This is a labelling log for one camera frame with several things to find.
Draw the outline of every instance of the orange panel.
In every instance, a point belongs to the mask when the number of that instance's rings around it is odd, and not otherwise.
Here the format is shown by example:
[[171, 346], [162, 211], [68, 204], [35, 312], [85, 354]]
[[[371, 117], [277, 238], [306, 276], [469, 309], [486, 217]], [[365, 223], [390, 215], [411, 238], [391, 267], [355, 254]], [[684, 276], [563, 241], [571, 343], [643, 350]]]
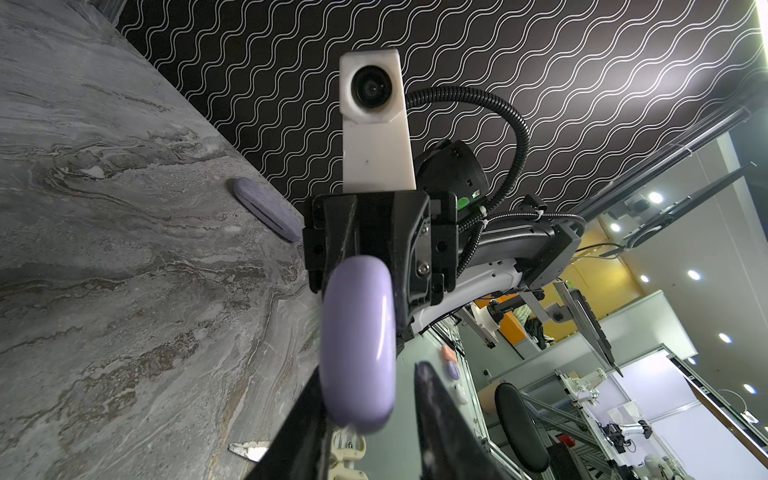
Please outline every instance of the orange panel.
[[504, 315], [502, 322], [498, 326], [498, 331], [501, 332], [504, 338], [506, 338], [512, 345], [525, 340], [525, 337], [528, 336], [523, 329], [523, 325], [520, 325], [520, 322], [514, 315], [512, 315], [512, 313]]

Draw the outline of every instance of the cable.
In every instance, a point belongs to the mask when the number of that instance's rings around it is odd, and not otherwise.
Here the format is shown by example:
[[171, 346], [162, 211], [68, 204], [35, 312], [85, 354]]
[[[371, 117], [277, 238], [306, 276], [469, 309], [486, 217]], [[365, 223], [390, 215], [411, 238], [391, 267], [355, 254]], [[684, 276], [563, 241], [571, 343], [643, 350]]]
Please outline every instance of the cable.
[[587, 247], [582, 247], [580, 249], [577, 249], [576, 252], [583, 252], [584, 250], [589, 250], [591, 248], [595, 247], [605, 247], [607, 245], [611, 245], [612, 247], [616, 248], [624, 248], [624, 245], [620, 245], [619, 243], [613, 243], [613, 242], [603, 242], [603, 243], [596, 243], [595, 245], [589, 245]]
[[[539, 214], [535, 212], [504, 212], [496, 214], [488, 218], [488, 223], [495, 222], [496, 220], [502, 220], [505, 218], [538, 218]], [[541, 214], [541, 218], [544, 220], [569, 220], [575, 222], [579, 228], [576, 229], [576, 234], [580, 237], [584, 235], [584, 231], [587, 229], [587, 221], [574, 214], [567, 214], [565, 212], [544, 212]]]
[[614, 255], [613, 257], [600, 257], [600, 256], [597, 256], [597, 255], [577, 255], [576, 257], [573, 257], [571, 259], [571, 261], [578, 260], [580, 258], [597, 258], [597, 259], [600, 259], [600, 260], [616, 260], [618, 258], [618, 256]]
[[480, 244], [480, 236], [482, 235], [482, 231], [485, 230], [485, 226], [487, 224], [487, 221], [478, 222], [477, 227], [475, 227], [475, 231], [472, 232], [469, 240], [467, 240], [467, 245], [464, 247], [462, 255], [458, 259], [458, 266], [456, 267], [456, 278], [458, 278], [458, 276], [462, 274], [467, 265], [469, 265], [469, 261], [472, 259], [472, 255], [474, 255], [475, 250], [478, 249], [478, 245]]
[[527, 218], [527, 219], [533, 219], [533, 220], [569, 220], [572, 222], [575, 222], [578, 225], [578, 228], [576, 229], [576, 234], [580, 237], [584, 234], [584, 230], [587, 228], [587, 222], [583, 218], [579, 217], [578, 215], [574, 214], [567, 214], [564, 212], [503, 212], [501, 214], [496, 214], [490, 216], [487, 220], [483, 220], [482, 222], [477, 223], [477, 227], [475, 228], [475, 231], [472, 232], [472, 235], [467, 240], [467, 245], [464, 247], [464, 250], [462, 251], [462, 255], [458, 259], [458, 266], [456, 267], [456, 277], [462, 274], [464, 269], [469, 265], [469, 261], [472, 259], [472, 255], [475, 254], [475, 251], [478, 248], [478, 245], [480, 244], [480, 237], [482, 236], [483, 230], [485, 230], [486, 226], [488, 226], [490, 223], [495, 222], [496, 220], [503, 220], [505, 218]]
[[448, 337], [448, 335], [443, 331], [443, 329], [439, 328], [436, 324], [429, 327], [429, 329], [438, 337], [440, 337], [440, 340], [442, 340], [443, 343], [448, 346], [448, 348], [452, 349], [454, 352], [458, 353], [460, 356], [464, 357], [465, 359], [467, 358], [467, 356], [464, 354], [464, 350], [460, 349], [456, 345], [456, 343]]
[[733, 393], [735, 396], [739, 397], [739, 400], [741, 400], [741, 402], [744, 404], [744, 412], [746, 412], [746, 411], [747, 411], [747, 407], [746, 407], [746, 400], [744, 399], [744, 397], [742, 397], [742, 396], [741, 396], [741, 395], [739, 395], [738, 393], [734, 392], [733, 390], [729, 390], [729, 389], [717, 389], [717, 391], [718, 391], [718, 392], [728, 392], [728, 393]]
[[[495, 210], [515, 189], [523, 167], [525, 167], [525, 158], [528, 156], [528, 148], [531, 142], [531, 131], [528, 129], [528, 125], [525, 124], [525, 120], [520, 115], [520, 112], [515, 110], [515, 107], [512, 107], [509, 102], [477, 88], [456, 86], [430, 87], [406, 94], [406, 108], [420, 107], [438, 101], [461, 102], [487, 108], [498, 114], [501, 118], [504, 118], [512, 127], [512, 131], [515, 132], [515, 141], [517, 142], [515, 158], [512, 160], [507, 171], [507, 177], [496, 191], [496, 195], [490, 199], [485, 199], [482, 203], [482, 207], [485, 207], [486, 211]], [[464, 232], [468, 230], [469, 227], [477, 223], [484, 216], [481, 209], [478, 208], [459, 223], [458, 231]]]
[[441, 315], [441, 316], [437, 317], [436, 319], [434, 319], [433, 321], [431, 321], [431, 322], [429, 323], [429, 325], [425, 326], [425, 327], [422, 329], [422, 331], [421, 331], [421, 332], [419, 332], [419, 335], [424, 335], [424, 332], [426, 332], [427, 330], [429, 330], [429, 327], [430, 327], [430, 326], [432, 326], [432, 325], [435, 325], [437, 322], [439, 322], [439, 321], [441, 321], [441, 320], [443, 320], [443, 319], [446, 319], [446, 318], [448, 318], [449, 316], [453, 316], [453, 314], [454, 314], [454, 313], [458, 312], [458, 311], [459, 311], [459, 310], [461, 310], [462, 308], [464, 308], [464, 306], [463, 306], [463, 305], [459, 306], [458, 308], [455, 308], [455, 309], [451, 310], [450, 312], [448, 312], [448, 313], [446, 313], [446, 314], [444, 314], [444, 315]]

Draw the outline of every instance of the yellow wall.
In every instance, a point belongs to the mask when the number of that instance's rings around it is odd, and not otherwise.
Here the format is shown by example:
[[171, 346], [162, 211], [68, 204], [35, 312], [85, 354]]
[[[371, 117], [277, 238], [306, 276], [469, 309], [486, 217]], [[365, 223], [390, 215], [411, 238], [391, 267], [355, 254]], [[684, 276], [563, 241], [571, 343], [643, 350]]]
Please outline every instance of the yellow wall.
[[[609, 241], [608, 238], [598, 228], [585, 233], [581, 245], [586, 247], [607, 241]], [[597, 256], [611, 248], [613, 247], [598, 247], [579, 252], [577, 255]], [[614, 310], [644, 295], [632, 273], [620, 260], [582, 258], [574, 261], [560, 277], [563, 280], [570, 280], [573, 286], [584, 294], [598, 319], [605, 318]], [[542, 305], [549, 306], [554, 301], [560, 305], [563, 304], [551, 284], [544, 288], [544, 292], [545, 298], [541, 301]], [[572, 320], [565, 323], [546, 322], [544, 324], [544, 333], [558, 341], [574, 332], [576, 332], [576, 324]]]

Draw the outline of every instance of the pink object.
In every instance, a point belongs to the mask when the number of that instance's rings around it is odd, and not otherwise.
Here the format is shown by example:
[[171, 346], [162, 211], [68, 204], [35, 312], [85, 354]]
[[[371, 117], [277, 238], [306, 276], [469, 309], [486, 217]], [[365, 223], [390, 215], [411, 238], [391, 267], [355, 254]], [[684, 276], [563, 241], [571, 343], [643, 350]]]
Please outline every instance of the pink object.
[[443, 345], [441, 348], [442, 351], [442, 358], [445, 359], [446, 362], [456, 362], [456, 352], [454, 352], [450, 347], [447, 345]]

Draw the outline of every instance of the screw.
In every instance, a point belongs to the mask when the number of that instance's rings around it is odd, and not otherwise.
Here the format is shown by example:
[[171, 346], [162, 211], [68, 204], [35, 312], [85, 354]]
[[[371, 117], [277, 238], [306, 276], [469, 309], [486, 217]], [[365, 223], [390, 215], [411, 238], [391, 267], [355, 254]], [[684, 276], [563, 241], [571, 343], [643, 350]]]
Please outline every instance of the screw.
[[429, 263], [419, 260], [416, 263], [416, 275], [427, 276], [429, 275]]

